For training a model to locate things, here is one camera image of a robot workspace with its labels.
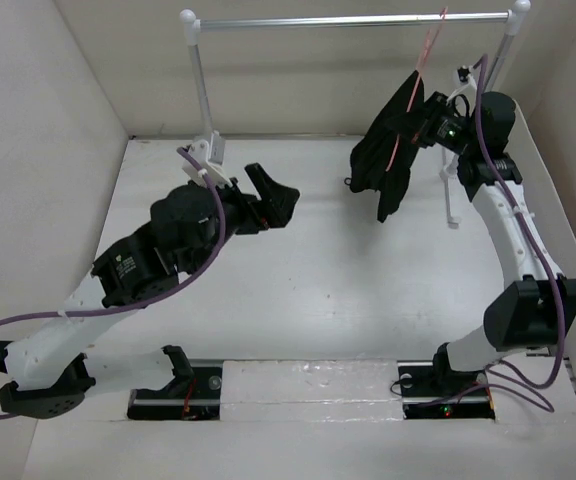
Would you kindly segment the pink wire hanger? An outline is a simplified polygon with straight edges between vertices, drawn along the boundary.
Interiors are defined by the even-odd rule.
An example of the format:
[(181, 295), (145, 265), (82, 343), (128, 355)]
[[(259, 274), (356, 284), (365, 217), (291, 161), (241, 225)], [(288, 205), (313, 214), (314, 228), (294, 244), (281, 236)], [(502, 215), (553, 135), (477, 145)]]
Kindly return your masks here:
[[(442, 10), (439, 12), (440, 20), (439, 20), (437, 27), (436, 28), (429, 28), (427, 30), (422, 50), (419, 53), (417, 63), (415, 65), (414, 83), (413, 83), (412, 89), (410, 90), (408, 98), (407, 98), (407, 105), (406, 105), (405, 113), (411, 112), (412, 107), (414, 106), (414, 103), (418, 97), (418, 91), (419, 91), (420, 87), (422, 86), (423, 72), (424, 72), (425, 66), (428, 62), (428, 58), (432, 52), (432, 49), (433, 49), (433, 47), (434, 47), (442, 29), (443, 29), (443, 26), (446, 22), (446, 16), (448, 14), (448, 11), (449, 11), (449, 7), (444, 6), (442, 8)], [(400, 135), (398, 133), (394, 133), (394, 137), (395, 137), (395, 140), (394, 140), (394, 144), (393, 144), (392, 151), (390, 154), (390, 158), (389, 158), (388, 163), (384, 169), (385, 174), (389, 174), (391, 172), (393, 164), (394, 164), (396, 156), (397, 156), (397, 153), (398, 153), (398, 149), (399, 149)]]

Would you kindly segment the black trousers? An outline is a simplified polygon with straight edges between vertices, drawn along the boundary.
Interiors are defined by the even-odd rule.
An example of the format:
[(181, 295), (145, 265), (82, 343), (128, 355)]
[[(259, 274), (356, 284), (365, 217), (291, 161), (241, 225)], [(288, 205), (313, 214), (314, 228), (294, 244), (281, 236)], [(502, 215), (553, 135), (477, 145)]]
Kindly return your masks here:
[[(394, 133), (390, 121), (403, 116), (407, 98), (414, 83), (414, 71), (399, 86), (390, 100), (381, 109), (368, 128), (366, 135), (352, 149), (350, 154), (351, 174), (345, 179), (352, 193), (373, 190), (380, 194), (377, 207), (377, 220), (384, 223), (395, 213), (407, 192), (411, 168), (419, 151), (415, 145), (400, 137), (398, 153), (389, 174), (384, 169), (390, 158), (394, 144)], [(412, 109), (421, 107), (424, 102), (424, 82)]]

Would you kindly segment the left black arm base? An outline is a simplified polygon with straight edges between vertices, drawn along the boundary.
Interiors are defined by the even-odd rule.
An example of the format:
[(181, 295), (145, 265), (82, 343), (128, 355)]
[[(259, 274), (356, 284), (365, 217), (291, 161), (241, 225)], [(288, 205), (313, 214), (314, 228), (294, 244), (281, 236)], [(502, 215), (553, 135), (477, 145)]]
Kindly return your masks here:
[[(201, 361), (193, 364), (192, 368), (197, 379), (196, 390), (190, 400), (191, 410), (196, 415), (192, 421), (219, 420), (223, 363)], [(187, 421), (182, 419), (182, 410), (188, 387), (181, 393), (170, 393), (166, 389), (132, 390), (126, 416), (136, 421)]]

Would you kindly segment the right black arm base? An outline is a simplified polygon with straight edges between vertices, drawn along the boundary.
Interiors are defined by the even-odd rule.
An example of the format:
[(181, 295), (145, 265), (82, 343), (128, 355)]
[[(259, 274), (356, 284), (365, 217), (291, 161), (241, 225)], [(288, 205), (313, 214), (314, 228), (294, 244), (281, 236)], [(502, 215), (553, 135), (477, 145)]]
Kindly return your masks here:
[(390, 391), (402, 401), (406, 420), (495, 419), (487, 389), (464, 393), (487, 383), (482, 372), (439, 377), (431, 361), (400, 361)]

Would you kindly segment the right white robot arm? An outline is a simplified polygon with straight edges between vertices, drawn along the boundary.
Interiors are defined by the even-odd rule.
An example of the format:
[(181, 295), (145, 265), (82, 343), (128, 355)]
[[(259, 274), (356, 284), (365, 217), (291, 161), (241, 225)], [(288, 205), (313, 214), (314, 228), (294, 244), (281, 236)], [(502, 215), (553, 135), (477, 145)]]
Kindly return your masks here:
[(481, 327), (441, 345), (430, 381), (441, 393), (462, 387), (505, 357), (547, 348), (560, 363), (576, 316), (576, 278), (567, 277), (541, 240), (526, 204), (523, 177), (506, 151), (515, 123), (507, 95), (478, 95), (470, 116), (453, 98), (435, 92), (421, 106), (390, 121), (415, 147), (436, 144), (457, 157), (457, 177), (485, 223), (503, 274), (503, 292), (486, 308)]

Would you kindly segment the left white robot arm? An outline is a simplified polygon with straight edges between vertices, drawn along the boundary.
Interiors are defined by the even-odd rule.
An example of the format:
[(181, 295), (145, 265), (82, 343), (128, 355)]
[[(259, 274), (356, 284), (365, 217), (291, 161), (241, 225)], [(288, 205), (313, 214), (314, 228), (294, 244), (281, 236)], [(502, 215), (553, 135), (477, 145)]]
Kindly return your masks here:
[(0, 372), (10, 378), (0, 388), (1, 410), (51, 419), (88, 396), (123, 388), (189, 396), (196, 374), (179, 346), (119, 361), (90, 348), (121, 320), (195, 281), (232, 236), (290, 222), (299, 191), (274, 181), (258, 163), (245, 172), (255, 194), (241, 192), (235, 179), (224, 186), (189, 181), (171, 190), (151, 205), (148, 222), (94, 261), (66, 310), (46, 315), (22, 340), (0, 341)]

